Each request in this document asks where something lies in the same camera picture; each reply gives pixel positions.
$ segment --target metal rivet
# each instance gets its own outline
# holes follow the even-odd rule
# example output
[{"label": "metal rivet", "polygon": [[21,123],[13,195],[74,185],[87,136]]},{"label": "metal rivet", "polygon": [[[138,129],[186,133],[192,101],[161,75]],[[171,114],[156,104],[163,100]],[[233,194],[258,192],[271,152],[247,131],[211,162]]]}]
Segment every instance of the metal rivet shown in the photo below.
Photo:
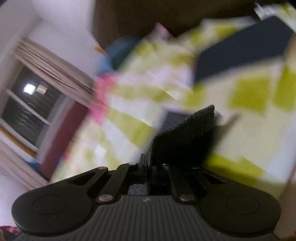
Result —
[{"label": "metal rivet", "polygon": [[184,202],[192,201],[194,196],[190,193],[183,193],[180,195],[180,200]]},{"label": "metal rivet", "polygon": [[102,194],[98,198],[101,202],[110,202],[113,200],[113,196],[111,194]]}]

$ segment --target ribbed black surface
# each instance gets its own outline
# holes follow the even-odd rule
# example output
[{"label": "ribbed black surface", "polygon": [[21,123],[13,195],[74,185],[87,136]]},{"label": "ribbed black surface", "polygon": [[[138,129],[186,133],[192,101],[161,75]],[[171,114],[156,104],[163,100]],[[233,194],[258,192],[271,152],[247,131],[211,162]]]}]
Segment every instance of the ribbed black surface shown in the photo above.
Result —
[{"label": "ribbed black surface", "polygon": [[230,237],[207,225],[196,209],[174,202],[171,196],[123,196],[98,207],[79,229],[57,237],[20,234],[16,241],[274,241],[273,234],[253,238]]}]

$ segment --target red fabric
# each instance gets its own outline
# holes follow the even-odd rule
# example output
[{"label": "red fabric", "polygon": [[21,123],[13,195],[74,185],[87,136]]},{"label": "red fabric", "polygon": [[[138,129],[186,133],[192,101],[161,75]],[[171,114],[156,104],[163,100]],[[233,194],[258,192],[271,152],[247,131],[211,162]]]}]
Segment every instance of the red fabric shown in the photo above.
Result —
[{"label": "red fabric", "polygon": [[53,140],[51,148],[46,154],[44,162],[40,166],[40,171],[48,179],[51,178],[68,143],[73,138],[87,112],[88,108],[86,106],[76,102],[65,117],[63,124]]}]

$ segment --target window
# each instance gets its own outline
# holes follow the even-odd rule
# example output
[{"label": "window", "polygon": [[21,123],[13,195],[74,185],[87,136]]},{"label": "window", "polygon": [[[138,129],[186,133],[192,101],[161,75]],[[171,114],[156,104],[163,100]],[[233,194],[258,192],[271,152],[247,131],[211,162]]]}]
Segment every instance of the window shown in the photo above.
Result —
[{"label": "window", "polygon": [[1,98],[0,123],[19,141],[37,151],[65,95],[22,67]]}]

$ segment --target curtain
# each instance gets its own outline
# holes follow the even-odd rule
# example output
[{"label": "curtain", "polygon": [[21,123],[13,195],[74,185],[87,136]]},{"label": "curtain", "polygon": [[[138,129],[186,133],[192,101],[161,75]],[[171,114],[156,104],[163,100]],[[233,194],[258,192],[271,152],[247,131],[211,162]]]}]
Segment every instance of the curtain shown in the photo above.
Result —
[{"label": "curtain", "polygon": [[15,56],[25,66],[75,101],[89,106],[93,79],[39,44],[23,39]]},{"label": "curtain", "polygon": [[0,167],[5,169],[27,189],[33,190],[48,184],[48,181],[31,168],[2,140],[0,140],[0,156]]}]

